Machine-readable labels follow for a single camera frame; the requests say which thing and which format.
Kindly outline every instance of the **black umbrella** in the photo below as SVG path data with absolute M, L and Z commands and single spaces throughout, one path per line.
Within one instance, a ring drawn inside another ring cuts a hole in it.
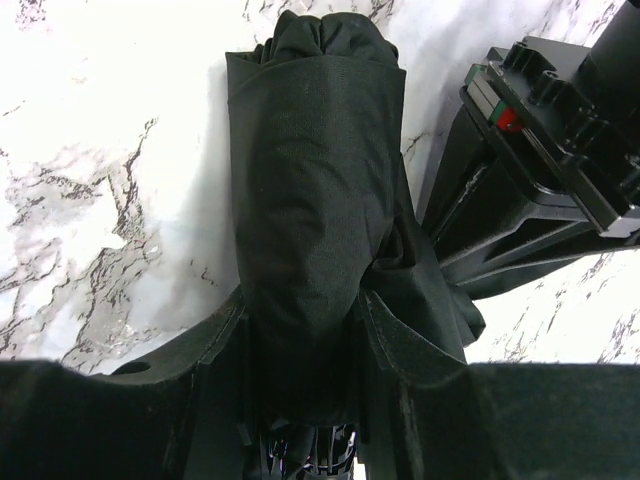
M 227 68 L 237 258 L 264 404 L 306 425 L 349 420 L 361 289 L 463 362 L 484 323 L 414 216 L 397 49 L 362 15 L 285 12 Z

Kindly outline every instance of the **folded umbrella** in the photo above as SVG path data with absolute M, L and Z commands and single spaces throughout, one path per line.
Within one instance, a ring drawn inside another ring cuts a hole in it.
M 237 261 L 264 405 L 305 425 L 349 420 L 363 288 L 464 361 L 484 324 L 414 217 L 397 49 L 362 15 L 285 12 L 264 45 L 227 54 L 227 71 Z

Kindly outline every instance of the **umbrella canopy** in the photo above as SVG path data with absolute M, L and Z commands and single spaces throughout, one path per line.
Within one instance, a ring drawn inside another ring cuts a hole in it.
M 445 282 L 414 216 L 397 49 L 362 15 L 285 12 L 272 39 L 227 54 L 227 68 L 237 259 L 261 400 L 296 423 L 349 420 L 361 289 L 464 361 L 484 323 Z

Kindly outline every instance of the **white marble surface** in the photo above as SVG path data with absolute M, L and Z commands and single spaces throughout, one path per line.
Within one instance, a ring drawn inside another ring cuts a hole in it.
M 0 358 L 109 372 L 233 289 L 223 54 L 264 41 L 284 9 L 357 11 L 398 46 L 419 204 L 472 62 L 524 35 L 592 44 L 620 4 L 0 0 Z M 638 264 L 584 259 L 482 302 L 470 358 L 635 361 Z

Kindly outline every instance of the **gray marble veining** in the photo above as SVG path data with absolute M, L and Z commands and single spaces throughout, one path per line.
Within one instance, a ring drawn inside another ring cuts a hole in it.
M 108 372 L 235 287 L 224 52 L 253 49 L 285 9 L 359 12 L 398 46 L 402 148 L 421 208 L 470 64 L 524 35 L 592 44 L 620 4 L 0 3 L 0 44 L 11 46 L 0 49 L 0 358 Z M 470 358 L 635 362 L 640 303 L 628 282 L 639 262 L 584 259 L 482 302 L 489 328 Z

